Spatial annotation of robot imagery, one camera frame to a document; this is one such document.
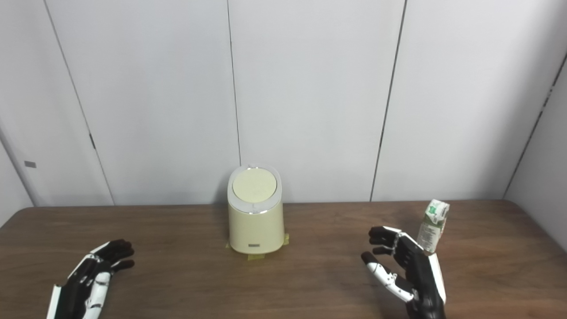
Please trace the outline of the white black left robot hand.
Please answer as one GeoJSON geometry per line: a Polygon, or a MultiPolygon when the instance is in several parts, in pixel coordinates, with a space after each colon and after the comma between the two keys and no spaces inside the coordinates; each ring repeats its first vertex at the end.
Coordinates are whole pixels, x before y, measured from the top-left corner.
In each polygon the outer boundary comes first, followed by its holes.
{"type": "Polygon", "coordinates": [[[97,319],[100,317],[112,277],[132,268],[132,243],[113,240],[91,250],[71,271],[64,285],[54,285],[48,319],[97,319]]]}

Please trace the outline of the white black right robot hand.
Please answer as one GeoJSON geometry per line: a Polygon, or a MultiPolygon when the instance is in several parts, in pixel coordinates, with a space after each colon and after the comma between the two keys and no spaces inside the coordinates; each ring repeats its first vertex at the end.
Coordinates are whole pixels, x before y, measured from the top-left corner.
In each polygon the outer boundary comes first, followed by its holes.
{"type": "Polygon", "coordinates": [[[427,255],[411,236],[388,226],[369,230],[372,252],[363,252],[361,259],[370,273],[391,294],[405,303],[411,319],[445,319],[447,300],[445,283],[437,254],[427,255]],[[376,256],[391,256],[405,271],[400,276],[376,256]]]}

